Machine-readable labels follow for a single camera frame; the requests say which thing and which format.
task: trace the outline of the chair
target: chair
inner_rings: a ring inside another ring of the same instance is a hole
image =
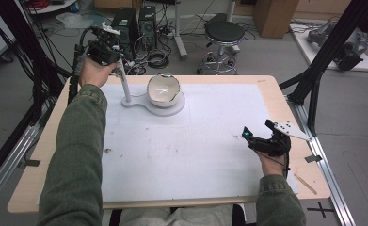
[[[205,26],[205,36],[211,44],[217,44],[218,52],[209,52],[204,55],[197,74],[203,74],[203,70],[211,70],[218,75],[236,70],[236,61],[232,54],[225,52],[225,47],[239,44],[245,36],[243,28],[235,23],[218,21]]]

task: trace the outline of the person's right hand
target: person's right hand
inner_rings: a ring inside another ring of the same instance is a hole
[[[267,153],[255,152],[261,161],[264,176],[280,175],[283,176],[284,156],[271,157]]]
[[[92,84],[100,88],[107,82],[109,74],[116,67],[117,63],[102,66],[89,57],[86,57],[81,70],[80,86],[83,87],[85,84]]]

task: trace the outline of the green sleeve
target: green sleeve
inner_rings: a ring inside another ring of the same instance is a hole
[[[40,196],[38,225],[102,224],[102,151],[107,100],[81,88],[60,121]]]
[[[279,175],[260,180],[260,193],[256,202],[257,226],[306,225],[306,217],[296,194]]]

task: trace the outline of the white board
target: white board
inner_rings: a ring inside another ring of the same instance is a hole
[[[185,107],[157,117],[121,105],[121,85],[102,87],[108,100],[104,136],[104,202],[256,196],[263,177],[241,137],[270,138],[262,95],[252,84],[182,84]],[[130,85],[131,94],[146,85]],[[290,182],[296,191],[294,181]]]
[[[294,30],[303,30],[306,29],[307,26],[305,25],[297,25],[297,24],[291,24],[290,27]],[[316,54],[320,50],[320,47],[317,43],[309,43],[307,42],[309,31],[306,31],[304,33],[298,33],[295,32],[293,35],[295,36],[298,46],[301,49],[301,52],[303,53],[304,57],[306,58],[307,62],[311,64],[311,62],[315,59]],[[360,63],[358,63],[353,69],[350,71],[355,72],[368,72],[368,56],[365,54],[360,55],[360,57],[363,59]],[[340,71],[339,67],[336,65],[335,62],[330,62],[328,69],[332,70],[338,70]]]

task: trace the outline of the floor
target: floor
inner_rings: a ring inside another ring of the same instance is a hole
[[[188,26],[186,31],[194,28],[198,22],[191,22],[199,19],[186,15],[202,16],[212,1],[201,1],[200,5],[198,2],[195,4],[195,0],[186,0],[182,4],[182,28]],[[227,2],[215,1],[205,14],[224,12]],[[57,21],[53,16],[43,18],[44,24],[54,29],[50,39],[61,54],[72,62],[73,46],[79,40],[80,30],[68,30],[62,24],[54,24]],[[235,16],[233,20],[253,24],[250,17]],[[246,37],[250,40],[244,40],[239,45],[241,52],[236,58],[239,74],[270,74],[281,83],[308,67],[292,34],[286,34],[283,39],[263,39],[255,31],[252,31],[252,35],[247,33]],[[148,69],[146,74],[168,72],[195,75],[199,62],[208,52],[205,47],[207,41],[203,36],[189,35],[183,36],[183,41],[189,55],[187,60],[180,60],[175,43],[171,41],[170,64],[163,70]],[[56,58],[61,67],[69,69],[60,56],[56,55]],[[31,86],[31,81],[24,75],[17,60],[12,63],[0,62],[0,148],[31,105]],[[293,88],[288,88],[283,93],[289,94],[291,91]],[[321,81],[316,132],[355,223],[368,225],[368,73],[325,71]],[[16,169],[0,193],[0,225],[36,223],[35,214],[14,215],[7,210],[8,200],[22,173],[22,169]],[[301,203],[308,225],[340,225],[336,214],[331,211],[333,207],[330,200]],[[245,206],[248,222],[254,221],[254,205]],[[315,211],[321,206],[324,211]]]

